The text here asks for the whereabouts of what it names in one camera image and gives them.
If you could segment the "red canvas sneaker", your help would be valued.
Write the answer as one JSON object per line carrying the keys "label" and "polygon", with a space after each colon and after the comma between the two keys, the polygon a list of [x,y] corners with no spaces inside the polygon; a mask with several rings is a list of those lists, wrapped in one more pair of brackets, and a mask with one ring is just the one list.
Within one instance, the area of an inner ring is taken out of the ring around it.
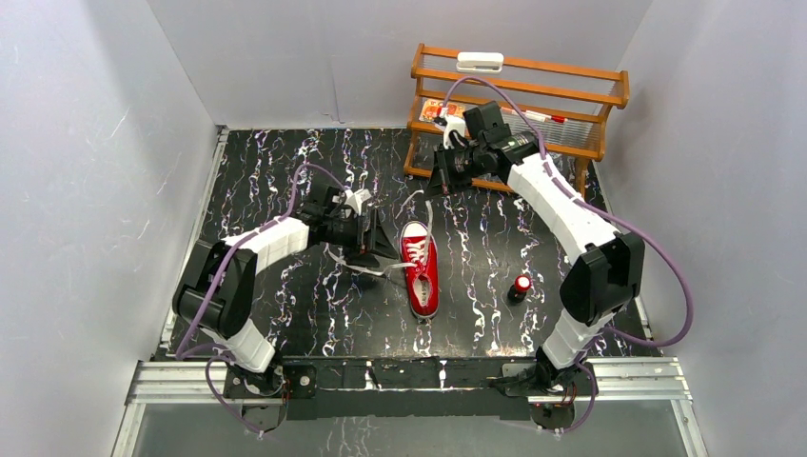
{"label": "red canvas sneaker", "polygon": [[439,307],[438,253],[434,239],[422,222],[409,222],[400,237],[406,291],[418,319],[430,319]]}

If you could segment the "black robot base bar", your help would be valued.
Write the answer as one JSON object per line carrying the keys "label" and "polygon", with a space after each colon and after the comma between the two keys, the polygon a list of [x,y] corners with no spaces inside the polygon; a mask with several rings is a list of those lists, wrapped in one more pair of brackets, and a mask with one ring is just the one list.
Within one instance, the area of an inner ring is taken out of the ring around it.
{"label": "black robot base bar", "polygon": [[589,399],[593,368],[554,373],[533,356],[286,356],[265,374],[230,368],[224,395],[289,420],[348,416],[499,416],[571,421]]}

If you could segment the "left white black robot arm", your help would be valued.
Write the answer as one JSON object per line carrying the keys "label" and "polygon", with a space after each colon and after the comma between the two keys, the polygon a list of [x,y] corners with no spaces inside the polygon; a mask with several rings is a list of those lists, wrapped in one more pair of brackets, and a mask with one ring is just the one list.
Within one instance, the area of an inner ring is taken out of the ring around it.
{"label": "left white black robot arm", "polygon": [[398,256],[381,226],[371,194],[329,185],[312,187],[302,203],[265,226],[213,244],[195,243],[172,299],[190,331],[208,335],[246,381],[248,390],[275,396],[285,386],[276,349],[251,318],[256,277],[308,248],[342,248],[342,262],[361,271]]}

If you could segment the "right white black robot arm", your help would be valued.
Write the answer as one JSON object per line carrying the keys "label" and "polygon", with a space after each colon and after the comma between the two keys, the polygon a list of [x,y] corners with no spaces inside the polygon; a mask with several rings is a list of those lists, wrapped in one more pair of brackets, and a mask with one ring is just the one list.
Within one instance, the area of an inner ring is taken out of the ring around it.
{"label": "right white black robot arm", "polygon": [[462,116],[441,108],[435,123],[443,142],[434,149],[426,197],[459,193],[474,179],[495,174],[540,216],[571,263],[560,288],[561,315],[537,349],[534,367],[504,378],[562,393],[581,372],[589,344],[638,295],[645,244],[585,208],[581,195],[561,179],[541,132],[512,132],[496,103]]}

